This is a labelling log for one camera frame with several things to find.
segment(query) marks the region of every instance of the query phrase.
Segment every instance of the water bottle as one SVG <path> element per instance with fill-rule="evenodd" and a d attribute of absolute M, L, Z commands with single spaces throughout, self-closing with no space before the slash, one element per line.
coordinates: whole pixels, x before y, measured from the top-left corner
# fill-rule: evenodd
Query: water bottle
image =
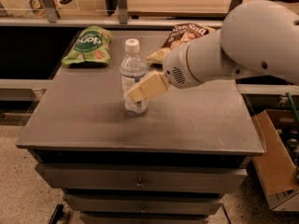
<path fill-rule="evenodd" d="M 125 41 L 126 57 L 121 63 L 121 84 L 123 92 L 124 107 L 130 115 L 141 115 L 147 111 L 148 99 L 134 102 L 128 95 L 128 91 L 148 72 L 148 63 L 139 54 L 140 46 L 137 39 Z"/>

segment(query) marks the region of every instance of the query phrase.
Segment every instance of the drawer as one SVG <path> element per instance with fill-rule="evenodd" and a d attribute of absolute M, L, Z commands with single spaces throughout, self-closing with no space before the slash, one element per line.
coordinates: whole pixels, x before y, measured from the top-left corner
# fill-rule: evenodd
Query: drawer
<path fill-rule="evenodd" d="M 245 169 L 55 163 L 36 166 L 53 188 L 233 193 Z"/>
<path fill-rule="evenodd" d="M 76 211 L 139 214 L 214 215 L 221 207 L 216 198 L 196 197 L 196 193 L 116 192 L 101 195 L 65 194 L 64 200 Z"/>
<path fill-rule="evenodd" d="M 201 216 L 122 215 L 81 213 L 85 224 L 207 224 L 208 218 Z"/>

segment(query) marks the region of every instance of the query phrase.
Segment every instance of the floor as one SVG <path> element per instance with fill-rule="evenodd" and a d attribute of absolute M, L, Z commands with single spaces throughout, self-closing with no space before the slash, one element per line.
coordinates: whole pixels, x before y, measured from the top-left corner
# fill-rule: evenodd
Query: floor
<path fill-rule="evenodd" d="M 57 204 L 64 205 L 58 224 L 83 224 L 79 213 L 63 201 L 59 189 L 51 189 L 35 171 L 36 160 L 15 143 L 23 124 L 19 116 L 0 121 L 0 224 L 48 224 Z M 299 213 L 272 212 L 252 163 L 240 188 L 223 197 L 223 206 L 210 224 L 298 224 Z"/>

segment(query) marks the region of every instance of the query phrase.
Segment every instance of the white bottle cap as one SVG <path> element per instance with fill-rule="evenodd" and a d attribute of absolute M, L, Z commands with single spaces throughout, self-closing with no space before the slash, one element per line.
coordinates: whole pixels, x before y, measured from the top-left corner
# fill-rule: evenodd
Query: white bottle cap
<path fill-rule="evenodd" d="M 127 39 L 125 41 L 125 52 L 129 55 L 136 55 L 140 51 L 139 41 L 137 39 Z"/>

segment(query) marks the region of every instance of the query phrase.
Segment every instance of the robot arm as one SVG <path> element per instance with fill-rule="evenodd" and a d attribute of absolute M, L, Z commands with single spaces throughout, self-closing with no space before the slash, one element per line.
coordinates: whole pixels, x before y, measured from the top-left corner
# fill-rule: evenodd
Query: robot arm
<path fill-rule="evenodd" d="M 220 30 L 173 49 L 164 60 L 164 72 L 156 77 L 165 76 L 177 88 L 264 75 L 299 84 L 298 48 L 299 16 L 274 2 L 252 1 L 231 11 Z M 151 84 L 162 87 L 161 80 Z M 151 89 L 147 95 L 150 87 L 145 80 L 135 88 L 138 100 L 168 88 Z M 134 91 L 129 95 L 137 101 Z"/>

